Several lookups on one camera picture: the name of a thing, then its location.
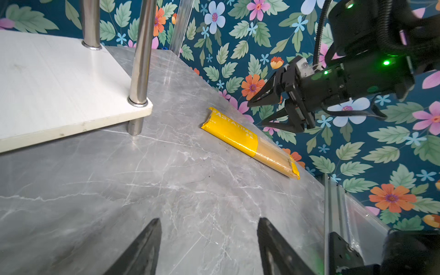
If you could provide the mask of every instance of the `pasta package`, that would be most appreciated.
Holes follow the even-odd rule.
[[[202,129],[239,149],[246,155],[258,160],[289,178],[299,180],[300,174],[295,161],[278,146],[260,139],[255,133],[228,118],[215,108]]]

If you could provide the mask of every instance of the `stainless steel leg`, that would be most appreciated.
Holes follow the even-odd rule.
[[[81,0],[82,44],[92,50],[102,48],[99,40],[99,0]]]
[[[143,0],[140,12],[139,33],[133,63],[132,83],[128,102],[144,107],[147,102],[148,73],[150,70],[151,41],[153,40],[156,1]],[[127,131],[135,136],[142,131],[143,117],[129,121]]]

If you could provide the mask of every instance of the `white shelf board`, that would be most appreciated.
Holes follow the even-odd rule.
[[[151,114],[130,76],[81,39],[0,31],[0,153]]]

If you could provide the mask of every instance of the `marble table surface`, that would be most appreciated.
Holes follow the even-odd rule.
[[[131,74],[134,52],[109,51]],[[0,154],[1,273],[102,274],[159,217],[156,274],[261,275],[263,216],[321,274],[323,186],[201,130],[213,106],[265,137],[172,52],[153,51],[148,97],[139,136],[124,123]]]

